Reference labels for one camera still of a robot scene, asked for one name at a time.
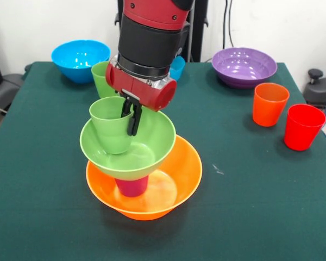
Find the green cup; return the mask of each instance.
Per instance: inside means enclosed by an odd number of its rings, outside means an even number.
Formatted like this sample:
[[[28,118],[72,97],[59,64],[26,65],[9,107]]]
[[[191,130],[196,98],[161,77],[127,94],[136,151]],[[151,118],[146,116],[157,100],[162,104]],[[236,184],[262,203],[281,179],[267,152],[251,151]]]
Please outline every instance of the green cup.
[[[105,79],[106,68],[108,67],[109,62],[103,61],[92,67],[93,79],[96,84],[98,95],[100,98],[118,96],[115,93],[115,90],[110,87]]]
[[[133,136],[127,134],[131,114],[122,117],[123,97],[107,97],[97,100],[89,108],[99,143],[108,154],[126,152]]]

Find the plastic bowl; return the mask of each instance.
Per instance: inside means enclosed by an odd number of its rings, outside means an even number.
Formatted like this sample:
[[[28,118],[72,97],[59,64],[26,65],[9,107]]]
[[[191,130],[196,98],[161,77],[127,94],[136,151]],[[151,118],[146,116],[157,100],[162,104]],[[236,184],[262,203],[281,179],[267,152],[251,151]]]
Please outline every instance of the plastic bowl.
[[[173,63],[170,66],[170,77],[174,80],[178,81],[181,77],[181,74],[183,73],[184,67],[185,67],[185,60],[181,56],[175,57],[173,60]]]
[[[110,48],[93,40],[77,40],[64,43],[52,52],[52,61],[68,79],[75,83],[91,83],[92,66],[107,61]]]
[[[136,181],[160,166],[172,150],[175,138],[174,124],[164,113],[143,107],[137,135],[127,152],[107,154],[92,120],[81,131],[80,145],[87,159],[101,171],[116,179]]]
[[[212,58],[212,66],[226,85],[237,89],[255,88],[278,69],[269,55],[244,47],[219,51]]]
[[[91,162],[87,165],[86,178],[92,193],[108,207],[131,219],[153,220],[193,195],[202,179],[202,162],[195,148],[177,136],[173,150],[159,170],[149,176],[147,190],[138,197],[121,195],[115,180]]]

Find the purple bowl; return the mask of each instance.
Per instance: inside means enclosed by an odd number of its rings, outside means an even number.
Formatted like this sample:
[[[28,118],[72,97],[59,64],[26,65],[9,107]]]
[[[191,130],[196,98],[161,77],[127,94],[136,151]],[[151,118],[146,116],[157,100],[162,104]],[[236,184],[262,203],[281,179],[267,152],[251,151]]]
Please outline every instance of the purple bowl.
[[[251,89],[273,76],[277,63],[260,51],[235,47],[221,50],[212,58],[212,66],[226,85],[237,89]]]

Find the orange bowl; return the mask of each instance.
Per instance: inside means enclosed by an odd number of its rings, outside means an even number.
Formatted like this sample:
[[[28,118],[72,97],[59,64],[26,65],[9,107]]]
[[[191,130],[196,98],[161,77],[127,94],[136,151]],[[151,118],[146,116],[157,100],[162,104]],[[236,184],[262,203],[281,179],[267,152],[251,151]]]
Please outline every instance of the orange bowl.
[[[158,170],[149,175],[146,191],[138,197],[122,195],[115,179],[91,163],[86,169],[92,193],[105,205],[135,220],[153,220],[188,200],[202,179],[200,157],[185,139],[177,136],[174,147]]]

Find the white wall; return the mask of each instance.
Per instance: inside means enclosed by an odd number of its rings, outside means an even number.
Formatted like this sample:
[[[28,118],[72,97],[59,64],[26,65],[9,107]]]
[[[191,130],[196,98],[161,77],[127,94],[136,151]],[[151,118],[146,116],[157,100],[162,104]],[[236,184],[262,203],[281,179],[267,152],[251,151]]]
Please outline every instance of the white wall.
[[[222,48],[224,2],[209,0],[202,60]],[[103,41],[115,54],[116,13],[117,0],[0,0],[3,73],[51,60],[54,47],[74,39]],[[260,49],[285,62],[300,87],[311,67],[326,75],[326,0],[234,0],[232,29],[236,46]]]
[[[116,0],[0,0],[2,73],[23,72],[37,60],[51,61],[56,46],[76,39],[105,42],[114,54],[116,13]]]
[[[224,4],[225,0],[209,0],[203,60],[222,48]],[[301,89],[308,69],[317,67],[326,75],[326,0],[234,0],[231,18],[234,45],[259,49],[285,62]]]

